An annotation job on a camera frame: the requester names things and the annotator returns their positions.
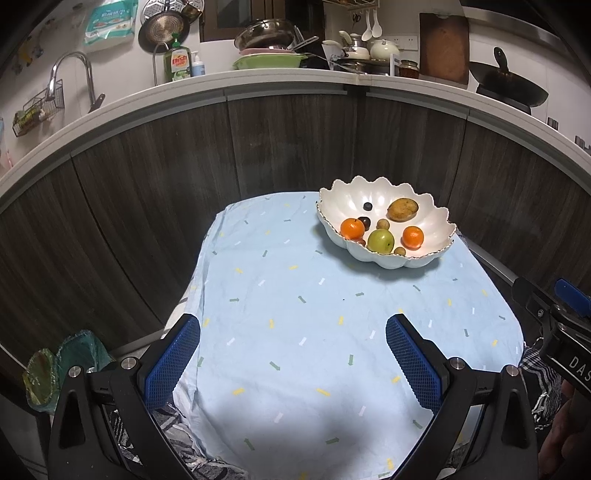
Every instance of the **pink plate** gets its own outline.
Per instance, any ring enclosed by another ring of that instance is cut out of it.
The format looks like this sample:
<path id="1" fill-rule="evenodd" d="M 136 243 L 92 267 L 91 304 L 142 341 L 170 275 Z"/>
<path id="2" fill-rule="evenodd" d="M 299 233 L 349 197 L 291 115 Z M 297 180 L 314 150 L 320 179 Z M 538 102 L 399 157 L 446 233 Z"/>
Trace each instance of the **pink plate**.
<path id="1" fill-rule="evenodd" d="M 253 53 L 295 53 L 292 50 L 282 48 L 246 48 L 241 50 L 240 55 L 252 55 Z"/>

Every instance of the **green plastic bag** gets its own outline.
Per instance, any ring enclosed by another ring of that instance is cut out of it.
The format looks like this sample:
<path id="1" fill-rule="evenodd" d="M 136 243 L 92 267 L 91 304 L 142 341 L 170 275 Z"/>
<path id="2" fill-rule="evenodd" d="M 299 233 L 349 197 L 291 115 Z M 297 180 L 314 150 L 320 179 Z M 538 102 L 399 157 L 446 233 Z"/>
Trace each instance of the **green plastic bag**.
<path id="1" fill-rule="evenodd" d="M 64 340 L 56 354 L 60 388 L 68 370 L 78 365 L 85 372 L 100 372 L 114 359 L 103 343 L 90 330 L 81 330 Z"/>
<path id="2" fill-rule="evenodd" d="M 53 413 L 60 395 L 56 358 L 47 348 L 35 352 L 22 374 L 27 403 L 33 410 Z"/>

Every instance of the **wok handle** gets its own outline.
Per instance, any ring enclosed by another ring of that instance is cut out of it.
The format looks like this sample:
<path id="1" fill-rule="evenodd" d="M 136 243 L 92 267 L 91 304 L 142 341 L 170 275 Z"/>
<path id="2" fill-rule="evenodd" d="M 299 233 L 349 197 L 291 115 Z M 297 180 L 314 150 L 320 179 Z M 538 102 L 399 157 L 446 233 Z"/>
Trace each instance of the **wok handle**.
<path id="1" fill-rule="evenodd" d="M 505 52 L 500 47 L 495 47 L 495 60 L 499 64 L 501 72 L 509 73 L 507 57 L 505 56 Z"/>

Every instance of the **dark grape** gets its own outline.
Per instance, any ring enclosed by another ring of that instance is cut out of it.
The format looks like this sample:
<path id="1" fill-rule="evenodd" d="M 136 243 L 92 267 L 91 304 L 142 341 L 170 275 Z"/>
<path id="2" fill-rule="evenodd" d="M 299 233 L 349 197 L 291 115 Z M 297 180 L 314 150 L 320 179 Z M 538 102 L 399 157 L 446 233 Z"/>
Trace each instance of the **dark grape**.
<path id="1" fill-rule="evenodd" d="M 367 217 L 359 217 L 358 220 L 361 220 L 363 222 L 363 226 L 365 227 L 365 231 L 367 232 L 369 230 L 369 227 L 371 226 L 371 220 Z"/>

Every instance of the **green plate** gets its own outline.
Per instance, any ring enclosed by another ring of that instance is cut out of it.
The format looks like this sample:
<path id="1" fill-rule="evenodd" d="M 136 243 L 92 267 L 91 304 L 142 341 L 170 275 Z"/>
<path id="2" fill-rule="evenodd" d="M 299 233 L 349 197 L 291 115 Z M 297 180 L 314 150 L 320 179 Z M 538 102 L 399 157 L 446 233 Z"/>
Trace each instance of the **green plate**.
<path id="1" fill-rule="evenodd" d="M 304 58 L 305 55 L 294 53 L 253 53 L 235 61 L 234 69 L 296 69 Z"/>

